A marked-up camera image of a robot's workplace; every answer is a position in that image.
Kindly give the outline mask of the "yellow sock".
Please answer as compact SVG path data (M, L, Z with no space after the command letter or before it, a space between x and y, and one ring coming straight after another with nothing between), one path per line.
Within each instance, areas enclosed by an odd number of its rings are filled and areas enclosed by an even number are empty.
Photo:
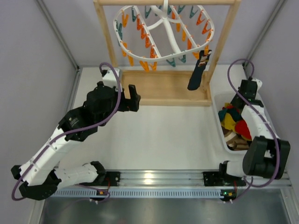
M224 119L221 122L221 126L227 130L234 131L236 122L233 120L229 113L225 114Z

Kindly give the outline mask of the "red sock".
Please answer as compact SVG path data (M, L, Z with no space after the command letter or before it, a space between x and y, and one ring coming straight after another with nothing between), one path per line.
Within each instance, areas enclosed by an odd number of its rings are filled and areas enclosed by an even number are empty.
M234 126L234 132L247 141L252 141L250 131L245 120L239 120Z

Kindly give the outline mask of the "black sock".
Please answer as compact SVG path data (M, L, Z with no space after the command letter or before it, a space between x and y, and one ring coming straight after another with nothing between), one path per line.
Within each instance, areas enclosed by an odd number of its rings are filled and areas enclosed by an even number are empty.
M211 50L209 50L207 54L205 54L204 50L201 50L199 52L199 59L196 62L195 68L192 72L187 86L187 89L189 91L195 91L200 87L202 75L204 70L206 69L206 65L209 61L211 53Z

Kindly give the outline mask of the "white oval clip hanger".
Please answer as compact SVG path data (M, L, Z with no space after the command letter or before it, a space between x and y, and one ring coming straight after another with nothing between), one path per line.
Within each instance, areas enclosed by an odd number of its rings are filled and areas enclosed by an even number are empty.
M173 67L175 66L175 58L182 56L180 61L186 62L186 54L193 53L193 55L199 59L200 52L203 56L208 56L211 54L211 49L209 48L209 43L214 36L214 23L211 17L208 15L206 10L201 6L196 6L198 10L194 12L192 9L190 11L189 18L192 19L196 13L199 13L196 24L200 25L205 23L201 34L206 35L206 40L203 44L197 44L193 35L190 34L187 26L183 23L180 13L185 8L185 6L179 6L178 9L174 5L169 5L168 1L165 0L162 6L151 5L150 9L144 7L145 17L141 16L141 13L137 6L125 6L114 17L114 28L117 35L119 46L122 49L122 54L124 57L128 57L130 65L134 65L134 60L139 60L140 63L154 62L157 63L162 60L166 60ZM138 56L127 48L127 44L123 41L122 29L127 26L129 15L126 12L131 11L132 22L136 23L137 30L141 32L141 39L145 41L145 47L150 48L150 56ZM181 50L175 39L173 29L171 24L176 24L177 31L182 30L182 41L187 41L187 49ZM165 33L171 45L173 52L166 56L162 56L158 50L158 46L155 43L151 31L163 25L165 28Z

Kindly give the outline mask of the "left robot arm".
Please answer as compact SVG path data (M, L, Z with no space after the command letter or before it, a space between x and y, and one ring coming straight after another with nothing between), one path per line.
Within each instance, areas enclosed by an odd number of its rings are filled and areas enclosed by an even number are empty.
M72 185L100 186L106 181L106 170L99 161L92 161L71 169L58 169L56 165L88 136L105 126L116 112L137 112L141 96L136 86L128 86L130 98L124 90L98 82L89 92L82 106L69 110L61 119L45 145L25 164L11 168L21 199L44 200L57 190Z

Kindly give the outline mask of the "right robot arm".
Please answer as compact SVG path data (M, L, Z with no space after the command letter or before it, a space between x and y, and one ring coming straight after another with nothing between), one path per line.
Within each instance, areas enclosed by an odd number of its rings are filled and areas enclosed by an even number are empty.
M242 160L219 165L220 172L229 177L251 175L278 180L284 173L291 146L277 136L266 118L264 105L256 97L261 85L257 79L242 80L231 102L218 111L225 145L245 152Z

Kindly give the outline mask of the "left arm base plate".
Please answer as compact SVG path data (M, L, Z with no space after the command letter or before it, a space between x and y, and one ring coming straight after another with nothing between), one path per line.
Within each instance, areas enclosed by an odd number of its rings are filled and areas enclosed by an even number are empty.
M121 180L121 173L117 171L108 171L100 186L118 187Z

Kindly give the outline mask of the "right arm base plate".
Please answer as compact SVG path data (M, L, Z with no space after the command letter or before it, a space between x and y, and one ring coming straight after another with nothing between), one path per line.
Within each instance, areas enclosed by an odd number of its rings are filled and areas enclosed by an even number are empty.
M203 172L206 187L244 187L246 183L240 177L222 174L220 172Z

